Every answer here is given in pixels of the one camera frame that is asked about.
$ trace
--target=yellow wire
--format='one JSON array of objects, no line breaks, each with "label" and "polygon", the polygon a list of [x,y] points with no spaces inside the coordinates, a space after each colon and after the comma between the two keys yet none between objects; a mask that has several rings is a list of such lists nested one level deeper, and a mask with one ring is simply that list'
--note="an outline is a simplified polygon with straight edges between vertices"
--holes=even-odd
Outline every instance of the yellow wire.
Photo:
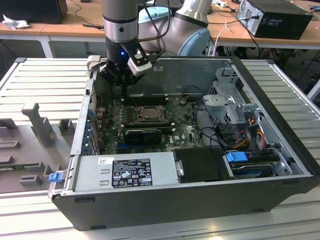
[{"label": "yellow wire", "polygon": [[241,147],[242,145],[246,144],[248,142],[248,138],[246,138],[245,140],[243,140],[242,142],[238,143],[234,148],[239,148]]},{"label": "yellow wire", "polygon": [[260,135],[260,137],[261,137],[261,145],[262,145],[262,147],[264,147],[263,144],[262,144],[262,142],[264,140],[264,137],[263,137],[262,133],[259,132],[259,131],[257,131],[256,133]]}]

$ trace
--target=power supply label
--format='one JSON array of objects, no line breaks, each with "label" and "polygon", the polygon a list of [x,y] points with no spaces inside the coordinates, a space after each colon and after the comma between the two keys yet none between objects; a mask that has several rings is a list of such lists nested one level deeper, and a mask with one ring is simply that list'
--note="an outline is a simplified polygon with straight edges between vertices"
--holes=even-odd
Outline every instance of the power supply label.
[{"label": "power supply label", "polygon": [[111,185],[115,189],[151,186],[150,158],[113,161]]}]

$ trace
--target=wooden desk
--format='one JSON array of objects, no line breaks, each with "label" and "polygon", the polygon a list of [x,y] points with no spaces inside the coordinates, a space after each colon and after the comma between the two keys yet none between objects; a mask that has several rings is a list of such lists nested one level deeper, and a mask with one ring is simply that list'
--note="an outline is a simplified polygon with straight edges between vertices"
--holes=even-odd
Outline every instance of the wooden desk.
[{"label": "wooden desk", "polygon": [[[228,4],[233,7],[239,7],[231,0],[227,0]],[[315,5],[314,2],[294,0],[294,4],[309,10],[309,4]],[[218,14],[214,12],[208,16],[209,23],[225,23],[235,20],[229,17],[229,13]],[[238,46],[238,47],[255,47],[255,43],[250,38],[248,31],[240,22],[230,23],[227,25],[231,30],[225,30],[218,39],[218,44],[222,46]],[[225,28],[224,24],[209,24],[212,38],[215,40],[219,32]],[[275,39],[275,38],[254,38],[258,45],[262,48],[285,48],[285,49],[320,49],[320,20],[311,20],[305,29],[300,40]]]},{"label": "wooden desk", "polygon": [[[66,0],[68,12],[62,24],[31,23],[30,28],[11,30],[0,24],[0,39],[13,40],[37,40],[41,42],[43,51],[47,58],[55,57],[51,47],[52,41],[84,42],[86,51],[89,52],[88,42],[105,42],[105,33],[96,28],[83,27],[83,17],[87,22],[103,24],[100,0],[92,0],[90,3],[81,3],[80,0]],[[296,5],[309,9],[309,1],[293,0]],[[238,7],[231,0],[227,0],[231,7]],[[235,18],[229,13],[217,12],[208,16],[212,23],[225,23],[234,21]],[[225,30],[219,37],[220,46],[255,47],[246,29],[239,22],[228,25],[230,31]],[[224,28],[223,24],[210,24],[208,29],[215,40],[217,35]],[[320,20],[312,20],[300,40],[286,40],[273,38],[255,38],[261,48],[284,48],[284,49],[320,49]]]},{"label": "wooden desk", "polygon": [[66,0],[68,12],[62,24],[47,24],[41,31],[48,36],[78,36],[78,37],[104,37],[105,32],[92,27],[84,27],[86,20],[92,24],[103,25],[100,0],[92,0],[90,3],[82,3],[80,0]]}]

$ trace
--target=floor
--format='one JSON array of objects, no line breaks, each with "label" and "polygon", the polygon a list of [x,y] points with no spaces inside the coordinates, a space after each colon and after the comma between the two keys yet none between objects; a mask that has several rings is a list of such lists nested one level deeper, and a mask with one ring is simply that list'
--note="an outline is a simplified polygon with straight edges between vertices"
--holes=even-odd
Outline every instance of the floor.
[{"label": "floor", "polygon": [[[106,55],[106,46],[103,42],[90,42],[89,47],[91,55]],[[53,48],[57,58],[86,58],[89,56],[89,54],[86,54],[83,42],[54,41]],[[255,58],[256,51],[248,49],[247,55],[250,58]],[[295,57],[290,57],[282,69],[294,81],[300,78],[306,66],[314,58],[317,50],[297,50],[295,53]],[[44,58],[45,55],[38,41],[0,41],[0,79],[6,74],[7,69],[10,68],[16,57]],[[320,72],[320,62],[314,61],[298,86],[302,90],[306,89],[311,77],[317,72]]]}]

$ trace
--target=crumpled paper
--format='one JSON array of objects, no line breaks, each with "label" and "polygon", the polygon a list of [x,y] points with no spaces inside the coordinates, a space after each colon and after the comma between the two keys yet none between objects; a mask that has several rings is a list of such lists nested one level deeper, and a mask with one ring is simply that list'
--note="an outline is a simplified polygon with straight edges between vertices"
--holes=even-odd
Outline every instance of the crumpled paper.
[{"label": "crumpled paper", "polygon": [[4,14],[3,19],[4,21],[2,21],[2,23],[13,30],[30,27],[30,25],[28,25],[28,22],[25,20],[13,20],[6,17]]}]

